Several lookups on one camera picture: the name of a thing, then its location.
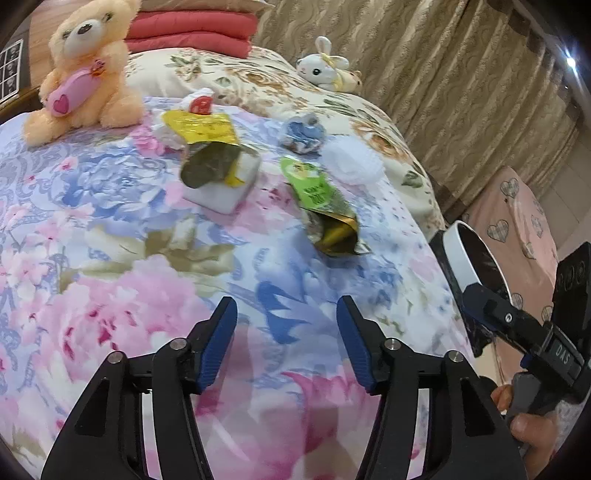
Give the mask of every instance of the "heart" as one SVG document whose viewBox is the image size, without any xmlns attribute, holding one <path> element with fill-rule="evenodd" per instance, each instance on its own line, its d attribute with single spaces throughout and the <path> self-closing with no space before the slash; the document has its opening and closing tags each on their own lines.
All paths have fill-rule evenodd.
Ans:
<svg viewBox="0 0 591 480">
<path fill-rule="evenodd" d="M 523 296 L 521 295 L 521 293 L 512 293 L 511 303 L 516 309 L 523 310 Z"/>
<path fill-rule="evenodd" d="M 499 220 L 496 225 L 489 225 L 486 233 L 493 240 L 504 244 L 507 240 L 507 235 L 509 235 L 509 222 L 507 220 Z"/>
<path fill-rule="evenodd" d="M 538 209 L 538 212 L 540 212 L 541 215 L 545 215 L 544 209 L 542 208 L 542 206 L 540 205 L 538 200 L 534 200 L 534 205 Z"/>
<path fill-rule="evenodd" d="M 53 109 L 62 115 L 68 113 L 70 111 L 70 101 L 68 100 L 68 97 L 62 95 L 59 100 L 53 102 Z"/>
<path fill-rule="evenodd" d="M 542 309 L 542 321 L 549 322 L 551 318 L 552 318 L 552 305 L 546 305 Z"/>
<path fill-rule="evenodd" d="M 534 232 L 538 236 L 538 238 L 542 238 L 544 234 L 544 229 L 542 228 L 542 222 L 537 217 L 531 216 L 531 224 L 534 227 Z"/>
<path fill-rule="evenodd" d="M 531 244 L 531 242 L 527 242 L 526 244 L 524 244 L 524 245 L 521 245 L 521 249 L 522 249 L 522 251 L 523 251 L 523 254 L 524 254 L 524 255 L 525 255 L 527 258 L 529 258 L 529 259 L 531 259 L 531 260 L 535 260 L 535 256 L 534 256 L 534 247 L 533 247 L 533 245 Z"/>
<path fill-rule="evenodd" d="M 508 181 L 501 182 L 501 192 L 507 197 L 517 197 L 517 194 L 519 193 L 519 181 L 513 177 Z"/>
</svg>

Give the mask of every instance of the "white crumpled tissue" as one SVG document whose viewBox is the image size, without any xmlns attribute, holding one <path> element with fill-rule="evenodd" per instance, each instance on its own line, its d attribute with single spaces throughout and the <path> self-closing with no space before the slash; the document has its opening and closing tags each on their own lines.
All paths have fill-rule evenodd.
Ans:
<svg viewBox="0 0 591 480">
<path fill-rule="evenodd" d="M 354 137 L 329 137 L 320 153 L 326 170 L 347 185 L 369 185 L 384 175 L 380 155 Z"/>
</svg>

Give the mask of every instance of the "bed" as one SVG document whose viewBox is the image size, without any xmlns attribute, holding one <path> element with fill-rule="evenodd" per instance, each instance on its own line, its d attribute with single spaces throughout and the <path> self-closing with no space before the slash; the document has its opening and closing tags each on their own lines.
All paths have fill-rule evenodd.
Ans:
<svg viewBox="0 0 591 480">
<path fill-rule="evenodd" d="M 240 313 L 233 343 L 194 405 L 214 476 L 354 478 L 378 399 L 353 376 L 336 300 L 353 294 L 365 317 L 417 351 L 456 349 L 472 360 L 426 240 L 440 222 L 427 176 L 378 108 L 304 83 L 268 50 L 253 48 L 246 60 L 149 51 L 133 56 L 127 76 L 159 95 L 146 97 L 140 127 L 78 130 L 38 149 L 22 142 L 23 116 L 0 127 L 0 435 L 38 477 L 111 350 L 152 352 L 231 295 Z M 264 159 L 232 216 L 184 201 L 179 154 L 152 155 L 142 136 L 152 111 L 201 86 L 215 90 L 216 108 Z M 276 139 L 282 119 L 309 110 L 330 134 L 353 135 L 383 155 L 387 176 L 376 185 L 339 185 L 371 255 L 330 259 L 304 233 Z M 427 402 L 421 396 L 412 476 L 422 468 Z M 149 401 L 145 408 L 148 466 L 158 478 Z"/>
</svg>

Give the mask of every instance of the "orange teddy bear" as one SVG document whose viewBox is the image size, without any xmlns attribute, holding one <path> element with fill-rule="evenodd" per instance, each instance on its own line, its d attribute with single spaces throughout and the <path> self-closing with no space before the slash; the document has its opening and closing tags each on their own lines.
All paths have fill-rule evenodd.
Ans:
<svg viewBox="0 0 591 480">
<path fill-rule="evenodd" d="M 93 0 L 80 7 L 49 41 L 56 68 L 40 87 L 44 108 L 25 121 L 24 138 L 36 147 L 72 128 L 128 127 L 144 105 L 125 84 L 129 50 L 124 39 L 141 0 Z"/>
</svg>

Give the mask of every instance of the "blue gripper pad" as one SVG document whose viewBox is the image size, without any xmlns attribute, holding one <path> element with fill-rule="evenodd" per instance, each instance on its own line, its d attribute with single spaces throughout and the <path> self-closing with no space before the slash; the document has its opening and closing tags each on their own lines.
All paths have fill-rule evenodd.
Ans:
<svg viewBox="0 0 591 480">
<path fill-rule="evenodd" d="M 336 323 L 349 354 L 357 382 L 365 388 L 367 393 L 372 394 L 377 381 L 372 373 L 371 355 L 353 316 L 357 318 L 357 321 L 367 322 L 359 313 L 351 297 L 341 297 L 336 304 Z"/>
<path fill-rule="evenodd" d="M 236 322 L 238 321 L 238 307 L 234 299 L 228 297 L 228 300 L 228 305 L 221 313 L 220 318 L 217 321 L 217 325 L 215 326 L 209 342 L 204 348 L 201 356 L 201 368 L 199 371 L 199 376 L 197 377 L 197 387 L 200 391 L 205 390 L 215 381 L 217 373 L 220 370 L 223 357 L 228 350 L 228 345 L 230 345 L 230 340 L 232 339 L 232 335 L 236 329 Z M 216 311 L 213 312 L 212 318 L 207 321 L 211 322 L 214 320 L 217 313 L 218 312 L 216 309 Z"/>
</svg>

